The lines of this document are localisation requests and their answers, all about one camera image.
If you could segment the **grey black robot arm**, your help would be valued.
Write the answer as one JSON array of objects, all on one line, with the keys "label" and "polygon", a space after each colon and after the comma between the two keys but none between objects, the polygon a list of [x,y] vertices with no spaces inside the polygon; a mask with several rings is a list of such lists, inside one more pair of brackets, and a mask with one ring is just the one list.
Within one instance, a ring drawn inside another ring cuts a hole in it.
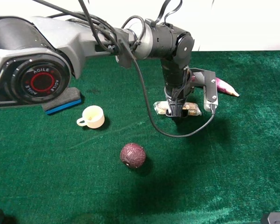
[{"label": "grey black robot arm", "polygon": [[141,26],[112,31],[98,26],[92,31],[82,21],[0,16],[0,108],[60,99],[91,58],[115,56],[125,68],[132,60],[158,58],[169,105],[166,115],[184,117],[192,90],[188,64],[194,40],[171,24],[144,21]]}]

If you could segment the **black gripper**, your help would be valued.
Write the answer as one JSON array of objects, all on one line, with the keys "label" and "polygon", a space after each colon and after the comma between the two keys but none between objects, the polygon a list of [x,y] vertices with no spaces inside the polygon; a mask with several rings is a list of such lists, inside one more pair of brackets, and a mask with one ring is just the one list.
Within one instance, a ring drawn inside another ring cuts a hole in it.
[{"label": "black gripper", "polygon": [[185,118],[189,114],[189,105],[187,97],[194,92],[192,85],[192,71],[189,67],[179,68],[162,68],[165,81],[164,92],[168,103],[166,116]]}]

